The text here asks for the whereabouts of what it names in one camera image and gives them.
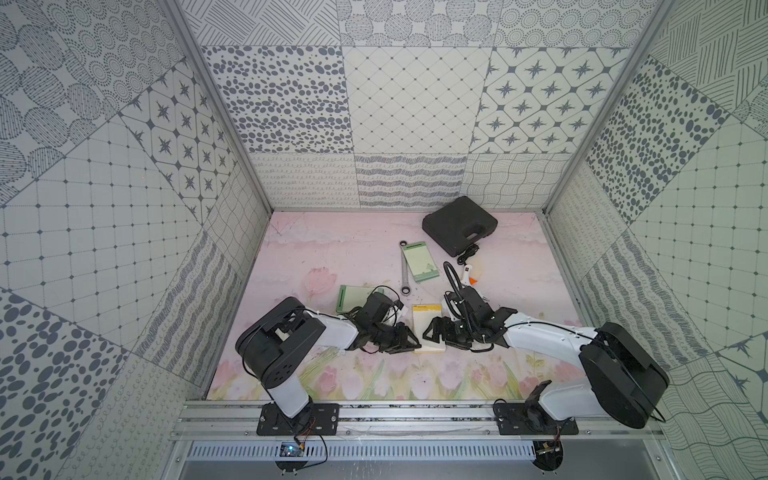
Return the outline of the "yellow-top memo pad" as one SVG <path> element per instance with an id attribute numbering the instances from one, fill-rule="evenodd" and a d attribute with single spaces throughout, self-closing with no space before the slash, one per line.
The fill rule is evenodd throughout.
<path id="1" fill-rule="evenodd" d="M 435 318 L 442 317 L 442 306 L 439 304 L 414 305 L 412 307 L 412 331 L 421 345 L 417 354 L 442 353 L 446 351 L 445 343 L 433 341 L 434 329 L 430 328 Z"/>

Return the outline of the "green memo pad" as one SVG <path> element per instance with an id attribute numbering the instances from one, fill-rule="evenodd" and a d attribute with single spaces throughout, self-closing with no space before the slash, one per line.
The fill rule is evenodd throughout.
<path id="1" fill-rule="evenodd" d="M 373 287 L 342 285 L 339 289 L 335 311 L 338 314 L 343 314 L 355 307 L 362 307 L 373 291 L 383 293 L 384 289 L 382 287 L 374 289 Z"/>
<path id="2" fill-rule="evenodd" d="M 405 243 L 401 250 L 416 283 L 440 276 L 439 268 L 424 241 Z"/>

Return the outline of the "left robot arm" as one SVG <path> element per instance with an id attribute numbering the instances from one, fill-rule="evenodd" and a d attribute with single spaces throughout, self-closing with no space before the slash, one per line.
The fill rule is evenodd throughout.
<path id="1" fill-rule="evenodd" d="M 374 290 L 363 305 L 329 315 L 290 296 L 246 329 L 235 349 L 245 371 L 261 383 L 283 417 L 300 422 L 311 412 L 311 397 L 296 370 L 314 347 L 373 354 L 408 353 L 421 347 L 398 319 L 403 307 L 401 301 Z"/>

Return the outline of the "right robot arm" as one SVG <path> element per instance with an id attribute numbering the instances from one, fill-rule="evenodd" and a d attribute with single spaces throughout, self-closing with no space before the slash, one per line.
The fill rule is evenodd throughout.
<path id="1" fill-rule="evenodd" d="M 420 326 L 422 340 L 473 353 L 529 350 L 579 372 L 574 380 L 534 385 L 521 412 L 527 429 L 544 433 L 579 417 L 608 416 L 634 429 L 662 420 L 658 405 L 669 376 L 623 326 L 571 327 L 511 307 L 493 309 L 469 286 L 447 292 L 444 301 L 447 315 Z"/>

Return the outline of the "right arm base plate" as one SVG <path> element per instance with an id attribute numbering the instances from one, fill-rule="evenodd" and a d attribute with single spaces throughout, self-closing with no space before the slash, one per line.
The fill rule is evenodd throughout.
<path id="1" fill-rule="evenodd" d="M 573 419 L 554 420 L 538 406 L 499 400 L 493 404 L 492 410 L 500 435 L 556 437 L 579 433 Z"/>

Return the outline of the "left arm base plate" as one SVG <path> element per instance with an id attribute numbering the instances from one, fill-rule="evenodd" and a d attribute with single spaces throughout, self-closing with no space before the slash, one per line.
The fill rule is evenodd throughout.
<path id="1" fill-rule="evenodd" d="M 261 409 L 258 436 L 333 436 L 337 432 L 340 405 L 310 401 L 294 417 L 288 417 L 274 402 Z"/>

